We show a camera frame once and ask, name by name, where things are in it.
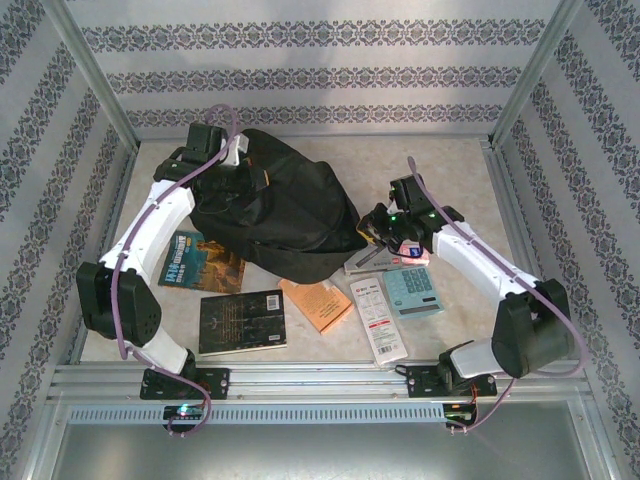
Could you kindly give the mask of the grey stationery box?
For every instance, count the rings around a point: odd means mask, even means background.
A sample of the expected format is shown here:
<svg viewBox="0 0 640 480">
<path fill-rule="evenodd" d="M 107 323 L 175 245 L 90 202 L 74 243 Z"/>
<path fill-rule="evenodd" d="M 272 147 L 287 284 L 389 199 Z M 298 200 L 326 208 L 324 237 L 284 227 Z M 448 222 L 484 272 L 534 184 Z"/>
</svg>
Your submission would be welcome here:
<svg viewBox="0 0 640 480">
<path fill-rule="evenodd" d="M 394 270 L 401 265 L 401 258 L 392 255 L 385 247 L 368 245 L 349 258 L 343 268 L 346 275 L 358 275 Z"/>
</svg>

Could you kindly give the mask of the pink tissue pack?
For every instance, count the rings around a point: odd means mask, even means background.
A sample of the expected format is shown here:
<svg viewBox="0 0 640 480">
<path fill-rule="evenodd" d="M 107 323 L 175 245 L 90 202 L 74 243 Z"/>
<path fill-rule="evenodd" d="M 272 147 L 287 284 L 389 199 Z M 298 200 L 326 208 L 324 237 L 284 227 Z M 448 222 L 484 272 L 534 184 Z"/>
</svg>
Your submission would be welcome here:
<svg viewBox="0 0 640 480">
<path fill-rule="evenodd" d="M 398 249 L 397 256 L 403 265 L 428 266 L 430 263 L 429 252 L 417 242 L 404 241 Z"/>
</svg>

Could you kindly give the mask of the black backpack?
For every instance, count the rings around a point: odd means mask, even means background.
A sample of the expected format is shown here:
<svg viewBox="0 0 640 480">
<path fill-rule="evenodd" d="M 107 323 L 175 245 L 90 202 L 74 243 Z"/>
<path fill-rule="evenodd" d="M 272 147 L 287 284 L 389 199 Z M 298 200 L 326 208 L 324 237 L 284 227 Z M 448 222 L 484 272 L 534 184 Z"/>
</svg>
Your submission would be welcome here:
<svg viewBox="0 0 640 480">
<path fill-rule="evenodd" d="M 265 169 L 269 186 L 231 201 L 195 200 L 193 226 L 276 276 L 301 284 L 328 279 L 366 246 L 357 209 L 329 164 L 264 131 L 244 134 L 247 164 Z"/>
</svg>

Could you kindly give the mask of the light blue calculator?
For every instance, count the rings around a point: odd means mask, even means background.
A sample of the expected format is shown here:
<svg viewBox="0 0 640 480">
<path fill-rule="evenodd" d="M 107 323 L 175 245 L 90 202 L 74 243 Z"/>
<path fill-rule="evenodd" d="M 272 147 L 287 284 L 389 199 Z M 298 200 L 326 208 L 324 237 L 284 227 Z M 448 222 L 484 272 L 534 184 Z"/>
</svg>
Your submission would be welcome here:
<svg viewBox="0 0 640 480">
<path fill-rule="evenodd" d="M 421 318 L 444 310 L 425 266 L 387 271 L 383 281 L 392 311 L 399 318 Z"/>
</svg>

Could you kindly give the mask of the white and red packet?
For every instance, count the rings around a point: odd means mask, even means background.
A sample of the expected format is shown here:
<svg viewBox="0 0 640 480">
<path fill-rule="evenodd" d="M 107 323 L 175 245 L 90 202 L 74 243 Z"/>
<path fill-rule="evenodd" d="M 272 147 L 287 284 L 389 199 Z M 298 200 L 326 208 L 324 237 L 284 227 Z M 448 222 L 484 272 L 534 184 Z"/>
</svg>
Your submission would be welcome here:
<svg viewBox="0 0 640 480">
<path fill-rule="evenodd" d="M 379 281 L 375 277 L 356 281 L 350 284 L 350 290 L 376 363 L 405 359 L 408 353 Z"/>
</svg>

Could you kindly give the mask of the orange book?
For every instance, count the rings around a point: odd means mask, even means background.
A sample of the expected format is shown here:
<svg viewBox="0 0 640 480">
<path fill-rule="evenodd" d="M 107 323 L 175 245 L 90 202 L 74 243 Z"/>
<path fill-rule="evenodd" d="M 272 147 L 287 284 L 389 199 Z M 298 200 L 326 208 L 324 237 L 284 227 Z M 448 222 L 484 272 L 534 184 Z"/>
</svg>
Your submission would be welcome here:
<svg viewBox="0 0 640 480">
<path fill-rule="evenodd" d="M 315 284 L 281 279 L 279 287 L 320 334 L 326 334 L 354 309 L 352 301 L 329 279 Z"/>
</svg>

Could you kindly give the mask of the blue landscape cover book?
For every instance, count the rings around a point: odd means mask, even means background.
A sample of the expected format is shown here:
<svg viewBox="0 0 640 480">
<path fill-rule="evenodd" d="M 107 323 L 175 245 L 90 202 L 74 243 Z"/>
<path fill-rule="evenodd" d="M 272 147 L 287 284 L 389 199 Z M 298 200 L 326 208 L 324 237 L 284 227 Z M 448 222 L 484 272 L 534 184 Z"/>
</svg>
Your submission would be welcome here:
<svg viewBox="0 0 640 480">
<path fill-rule="evenodd" d="M 236 294 L 241 291 L 245 261 L 200 232 L 176 231 L 158 280 L 159 286 Z"/>
</svg>

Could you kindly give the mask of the black book with barcode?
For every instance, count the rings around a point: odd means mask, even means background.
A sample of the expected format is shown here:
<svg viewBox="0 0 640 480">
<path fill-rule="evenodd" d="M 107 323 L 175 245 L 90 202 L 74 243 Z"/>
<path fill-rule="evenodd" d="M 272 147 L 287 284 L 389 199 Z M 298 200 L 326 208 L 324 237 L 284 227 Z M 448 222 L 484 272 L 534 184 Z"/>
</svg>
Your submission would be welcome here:
<svg viewBox="0 0 640 480">
<path fill-rule="evenodd" d="M 200 355 L 224 355 L 286 346 L 284 300 L 280 289 L 201 299 Z"/>
</svg>

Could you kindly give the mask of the grey metal sheet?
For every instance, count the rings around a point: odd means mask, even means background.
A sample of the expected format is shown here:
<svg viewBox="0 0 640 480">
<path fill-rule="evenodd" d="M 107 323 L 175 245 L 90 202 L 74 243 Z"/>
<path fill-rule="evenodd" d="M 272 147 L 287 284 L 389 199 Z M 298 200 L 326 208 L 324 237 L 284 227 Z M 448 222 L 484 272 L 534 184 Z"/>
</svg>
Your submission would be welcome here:
<svg viewBox="0 0 640 480">
<path fill-rule="evenodd" d="M 54 480 L 591 480 L 575 440 L 553 433 L 452 436 L 427 424 L 73 425 Z"/>
</svg>

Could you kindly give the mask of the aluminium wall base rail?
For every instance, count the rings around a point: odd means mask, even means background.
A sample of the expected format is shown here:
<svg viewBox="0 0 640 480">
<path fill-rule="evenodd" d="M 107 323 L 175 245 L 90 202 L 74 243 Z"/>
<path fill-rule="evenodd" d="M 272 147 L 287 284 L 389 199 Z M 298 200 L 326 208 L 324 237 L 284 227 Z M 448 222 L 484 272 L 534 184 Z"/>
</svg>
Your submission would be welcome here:
<svg viewBox="0 0 640 480">
<path fill-rule="evenodd" d="M 282 130 L 267 129 L 267 133 L 281 139 L 333 139 L 333 138 L 427 138 L 427 139 L 451 139 L 451 140 L 490 140 L 489 133 L 469 133 L 469 132 L 364 132 L 364 131 L 306 131 L 306 130 Z M 139 142 L 179 142 L 184 143 L 187 137 L 187 131 L 183 130 L 167 130 L 167 129 L 141 129 L 136 132 Z"/>
</svg>

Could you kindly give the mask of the aluminium side rail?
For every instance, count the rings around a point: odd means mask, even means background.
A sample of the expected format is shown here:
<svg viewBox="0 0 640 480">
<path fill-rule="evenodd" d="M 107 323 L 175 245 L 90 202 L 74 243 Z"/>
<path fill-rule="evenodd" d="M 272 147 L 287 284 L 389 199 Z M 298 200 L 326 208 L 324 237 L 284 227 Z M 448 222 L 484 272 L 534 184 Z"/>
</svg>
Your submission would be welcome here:
<svg viewBox="0 0 640 480">
<path fill-rule="evenodd" d="M 92 257 L 93 261 L 98 261 L 103 254 L 110 250 L 114 238 L 116 237 L 119 219 L 125 204 L 127 191 L 129 188 L 139 149 L 140 147 L 136 147 L 135 149 L 133 149 L 127 157 L 125 163 L 123 164 L 120 175 L 115 185 L 114 195 L 110 204 L 110 210 L 108 211 L 108 215 L 105 219 L 104 229 L 100 237 L 98 249 Z M 82 350 L 84 348 L 84 343 L 86 342 L 86 338 L 87 329 L 84 325 L 82 311 L 79 311 L 76 329 L 74 330 L 71 337 L 70 346 L 65 357 L 65 363 L 67 365 L 77 365 L 80 363 L 80 358 Z"/>
<path fill-rule="evenodd" d="M 536 260 L 533 244 L 525 225 L 525 218 L 503 159 L 486 139 L 480 141 L 480 148 L 505 228 L 513 263 L 521 270 L 538 279 L 543 279 L 543 272 Z"/>
</svg>

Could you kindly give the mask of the aluminium mounting rail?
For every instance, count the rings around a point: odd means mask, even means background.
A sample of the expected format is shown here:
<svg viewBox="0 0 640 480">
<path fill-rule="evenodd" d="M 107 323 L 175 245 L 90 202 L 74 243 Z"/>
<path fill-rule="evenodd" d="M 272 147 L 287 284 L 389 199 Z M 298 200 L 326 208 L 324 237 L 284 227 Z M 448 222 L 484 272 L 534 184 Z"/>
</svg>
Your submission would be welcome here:
<svg viewBox="0 0 640 480">
<path fill-rule="evenodd" d="M 229 363 L 229 402 L 400 401 L 406 379 L 370 363 Z M 57 367 L 46 400 L 68 403 L 138 401 L 145 367 L 132 362 L 89 362 Z"/>
</svg>

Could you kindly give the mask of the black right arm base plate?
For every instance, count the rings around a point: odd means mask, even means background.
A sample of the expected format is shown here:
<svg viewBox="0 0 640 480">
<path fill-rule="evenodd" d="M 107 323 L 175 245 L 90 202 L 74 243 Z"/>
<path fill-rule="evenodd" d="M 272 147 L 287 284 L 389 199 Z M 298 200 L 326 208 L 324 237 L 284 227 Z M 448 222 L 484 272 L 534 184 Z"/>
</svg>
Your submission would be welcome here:
<svg viewBox="0 0 640 480">
<path fill-rule="evenodd" d="M 441 365 L 407 366 L 405 372 L 410 398 L 494 397 L 495 379 L 489 375 L 463 378 Z"/>
</svg>

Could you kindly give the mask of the aluminium frame post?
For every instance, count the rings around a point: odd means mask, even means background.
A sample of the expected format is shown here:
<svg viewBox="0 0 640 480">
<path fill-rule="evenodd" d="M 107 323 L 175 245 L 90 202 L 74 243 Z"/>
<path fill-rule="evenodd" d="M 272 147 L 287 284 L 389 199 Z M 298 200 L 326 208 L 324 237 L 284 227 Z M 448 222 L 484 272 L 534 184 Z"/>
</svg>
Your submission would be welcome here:
<svg viewBox="0 0 640 480">
<path fill-rule="evenodd" d="M 140 146 L 134 128 L 118 101 L 106 75 L 85 40 L 65 0 L 39 0 L 73 56 L 84 79 L 94 91 L 109 121 L 128 149 L 137 152 Z"/>
<path fill-rule="evenodd" d="M 547 64 L 553 57 L 553 52 L 564 37 L 575 15 L 584 0 L 559 0 L 559 3 L 540 36 L 532 56 L 526 64 L 515 88 L 506 102 L 499 119 L 489 135 L 492 147 L 498 147 L 509 134 L 512 125 L 524 108 L 531 91 L 542 77 Z"/>
</svg>

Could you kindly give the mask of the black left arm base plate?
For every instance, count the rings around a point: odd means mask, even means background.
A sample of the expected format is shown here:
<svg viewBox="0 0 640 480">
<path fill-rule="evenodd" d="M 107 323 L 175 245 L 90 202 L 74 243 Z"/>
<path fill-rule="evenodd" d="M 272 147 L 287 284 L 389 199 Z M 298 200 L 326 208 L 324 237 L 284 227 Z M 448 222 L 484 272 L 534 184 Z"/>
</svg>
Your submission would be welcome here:
<svg viewBox="0 0 640 480">
<path fill-rule="evenodd" d="M 197 368 L 191 381 L 208 391 L 212 400 L 225 400 L 230 384 L 230 370 L 225 368 Z M 184 382 L 152 369 L 142 377 L 139 396 L 142 400 L 203 400 L 202 392 Z"/>
</svg>

